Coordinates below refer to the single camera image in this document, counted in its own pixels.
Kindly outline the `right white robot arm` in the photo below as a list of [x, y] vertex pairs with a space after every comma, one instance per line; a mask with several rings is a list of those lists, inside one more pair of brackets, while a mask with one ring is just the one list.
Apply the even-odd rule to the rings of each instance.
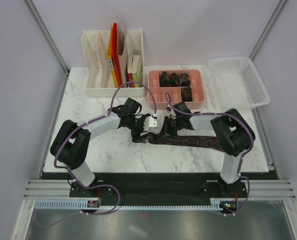
[[[229, 197], [241, 177], [243, 158], [254, 146], [254, 131], [235, 108], [223, 113], [192, 113], [182, 101], [171, 107], [175, 115], [164, 118], [158, 134], [150, 133], [149, 142], [156, 145], [187, 146], [213, 149], [224, 153], [218, 193]], [[180, 130], [206, 130], [215, 136], [178, 135]]]

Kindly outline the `dark paisley necktie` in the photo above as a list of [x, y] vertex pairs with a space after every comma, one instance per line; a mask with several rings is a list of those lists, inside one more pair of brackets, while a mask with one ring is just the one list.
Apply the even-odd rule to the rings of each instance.
[[155, 133], [149, 133], [148, 142], [153, 145], [196, 147], [224, 152], [220, 142], [215, 136], [178, 135], [173, 137], [169, 135], [159, 136]]

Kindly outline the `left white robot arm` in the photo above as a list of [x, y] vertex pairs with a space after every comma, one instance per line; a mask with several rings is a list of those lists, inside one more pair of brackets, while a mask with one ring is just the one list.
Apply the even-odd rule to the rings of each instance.
[[119, 128], [131, 130], [134, 143], [145, 143], [148, 139], [149, 113], [138, 114], [142, 105], [132, 98], [124, 104], [111, 107], [107, 112], [78, 124], [66, 120], [61, 125], [51, 147], [50, 153], [55, 157], [54, 166], [59, 168], [57, 162], [64, 164], [64, 168], [81, 184], [81, 191], [88, 197], [98, 192], [98, 184], [94, 181], [95, 174], [85, 162], [89, 143], [92, 139]]

